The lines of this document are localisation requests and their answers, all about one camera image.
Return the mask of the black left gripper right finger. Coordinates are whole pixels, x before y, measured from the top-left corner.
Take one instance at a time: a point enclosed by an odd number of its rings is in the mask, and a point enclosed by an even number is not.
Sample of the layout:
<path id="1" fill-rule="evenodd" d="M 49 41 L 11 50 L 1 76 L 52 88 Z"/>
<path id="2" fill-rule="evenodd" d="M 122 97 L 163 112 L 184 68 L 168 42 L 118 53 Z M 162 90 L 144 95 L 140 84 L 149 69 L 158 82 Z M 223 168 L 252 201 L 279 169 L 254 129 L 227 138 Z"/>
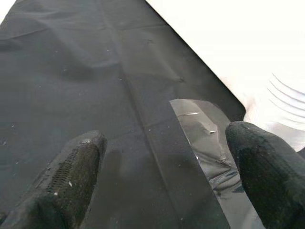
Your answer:
<path id="1" fill-rule="evenodd" d="M 275 134 L 235 121 L 226 141 L 242 186 L 267 229 L 305 227 L 305 160 Z"/>

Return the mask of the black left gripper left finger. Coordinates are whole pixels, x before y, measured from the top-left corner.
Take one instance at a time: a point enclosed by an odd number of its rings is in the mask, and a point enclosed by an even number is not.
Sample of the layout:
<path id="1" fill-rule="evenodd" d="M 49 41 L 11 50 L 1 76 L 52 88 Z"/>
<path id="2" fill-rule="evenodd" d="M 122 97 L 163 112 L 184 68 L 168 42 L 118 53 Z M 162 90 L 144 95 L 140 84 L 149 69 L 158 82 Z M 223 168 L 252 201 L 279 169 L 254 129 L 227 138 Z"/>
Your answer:
<path id="1" fill-rule="evenodd" d="M 2 229 L 79 229 L 96 186 L 107 147 L 97 130 L 70 140 L 37 177 Z"/>

